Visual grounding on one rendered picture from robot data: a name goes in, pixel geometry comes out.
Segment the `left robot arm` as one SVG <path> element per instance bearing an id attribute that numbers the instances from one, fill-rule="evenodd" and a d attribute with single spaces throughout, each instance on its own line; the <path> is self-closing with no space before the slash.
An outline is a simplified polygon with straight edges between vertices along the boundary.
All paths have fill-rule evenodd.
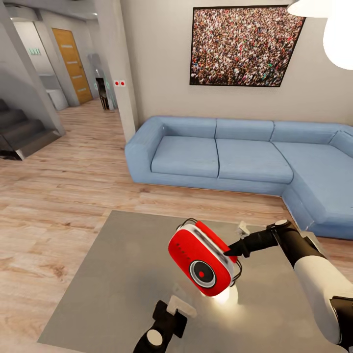
<path id="1" fill-rule="evenodd" d="M 188 319 L 178 309 L 191 318 L 197 315 L 194 307 L 175 295 L 171 296 L 168 305 L 159 300 L 153 313 L 156 321 L 143 334 L 133 353 L 165 353 L 173 334 L 181 339 Z"/>

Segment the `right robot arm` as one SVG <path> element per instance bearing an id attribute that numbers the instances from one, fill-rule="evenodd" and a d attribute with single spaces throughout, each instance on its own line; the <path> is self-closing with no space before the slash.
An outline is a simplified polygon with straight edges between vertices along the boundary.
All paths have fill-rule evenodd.
<path id="1" fill-rule="evenodd" d="M 250 257 L 250 252 L 280 245 L 298 276 L 315 322 L 331 343 L 353 353 L 353 283 L 349 282 L 312 240 L 301 237 L 288 219 L 251 233 L 241 221 L 236 233 L 240 241 L 228 246 L 225 256 Z"/>

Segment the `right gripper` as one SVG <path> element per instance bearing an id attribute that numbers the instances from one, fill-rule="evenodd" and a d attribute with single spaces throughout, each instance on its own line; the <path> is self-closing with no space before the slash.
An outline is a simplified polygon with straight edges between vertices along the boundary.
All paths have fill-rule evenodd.
<path id="1" fill-rule="evenodd" d="M 223 252 L 225 256 L 241 256 L 243 254 L 244 258 L 250 257 L 250 252 L 268 248 L 263 244 L 259 236 L 259 231 L 251 233 L 243 240 L 240 238 L 240 241 L 237 241 L 228 247 L 230 250 Z"/>

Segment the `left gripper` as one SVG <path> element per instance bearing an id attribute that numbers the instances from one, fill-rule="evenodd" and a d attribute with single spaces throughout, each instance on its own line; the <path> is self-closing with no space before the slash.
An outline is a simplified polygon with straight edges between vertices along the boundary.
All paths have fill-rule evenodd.
<path id="1" fill-rule="evenodd" d="M 173 316 L 166 310 L 167 306 L 168 305 L 165 304 L 162 300 L 159 300 L 153 313 L 153 319 L 165 320 L 171 328 L 171 337 L 173 336 L 173 334 L 175 334 L 181 339 L 188 319 L 181 313 L 179 313 L 178 310 Z"/>

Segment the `radio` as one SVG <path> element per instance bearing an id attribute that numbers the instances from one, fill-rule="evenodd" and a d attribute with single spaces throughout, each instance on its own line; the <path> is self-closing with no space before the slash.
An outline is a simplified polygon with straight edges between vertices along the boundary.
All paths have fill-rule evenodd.
<path id="1" fill-rule="evenodd" d="M 230 248 L 201 221 L 188 219 L 195 225 L 185 225 L 185 221 L 178 226 L 168 244 L 168 252 L 203 294 L 217 296 L 234 286 L 242 273 L 241 263 L 238 256 L 224 255 Z M 235 277 L 232 262 L 240 268 Z"/>

